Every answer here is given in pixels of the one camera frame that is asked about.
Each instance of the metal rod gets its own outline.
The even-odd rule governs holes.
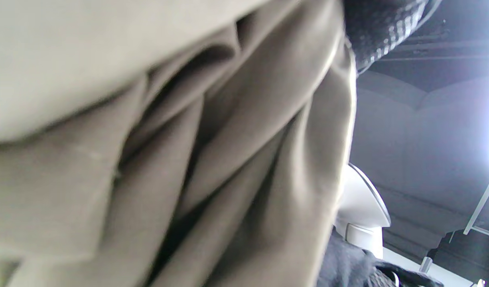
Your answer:
[[[429,268],[431,268],[431,265],[432,259],[425,256],[422,264],[420,265],[420,269],[418,269],[418,272],[427,273],[429,271]]]
[[[489,236],[489,230],[487,229],[483,229],[483,228],[480,228],[480,227],[476,227],[476,226],[473,226],[471,229],[473,229],[474,231],[478,231],[482,234],[485,234],[487,236]]]
[[[471,48],[471,47],[489,47],[489,40],[400,45],[395,49],[393,49],[391,53],[400,52],[400,51],[456,49],[456,48]]]
[[[452,231],[452,236],[450,236],[450,240],[448,240],[448,243],[452,243],[452,238],[454,238],[455,231]]]
[[[434,56],[434,57],[409,57],[380,59],[379,62],[392,61],[428,61],[428,60],[465,60],[465,59],[488,59],[489,55],[456,55],[456,56]]]
[[[478,202],[477,208],[473,212],[471,218],[469,218],[469,222],[466,225],[465,232],[464,232],[465,235],[467,235],[469,233],[469,230],[472,229],[473,224],[477,220],[478,215],[480,214],[480,211],[482,211],[482,209],[485,205],[485,202],[487,201],[488,198],[489,198],[489,184],[487,185],[487,188],[485,189],[484,194],[482,195],[482,198]]]

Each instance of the black knit fabric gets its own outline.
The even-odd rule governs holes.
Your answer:
[[[345,0],[346,33],[363,70],[425,22],[441,0]]]

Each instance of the ceiling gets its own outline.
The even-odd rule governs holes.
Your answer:
[[[443,0],[357,92],[351,162],[390,211],[385,246],[415,261],[440,246],[438,265],[489,279],[489,259],[469,256],[489,253],[482,234],[441,240],[462,233],[489,182],[489,0]]]
[[[427,36],[433,38],[417,40]],[[399,51],[400,47],[407,45],[448,42],[468,44],[472,47]],[[443,0],[432,18],[402,46],[376,62],[370,70],[397,78],[428,92],[450,84],[488,76],[489,0]],[[475,58],[420,59],[448,56]],[[395,60],[399,58],[418,60]]]

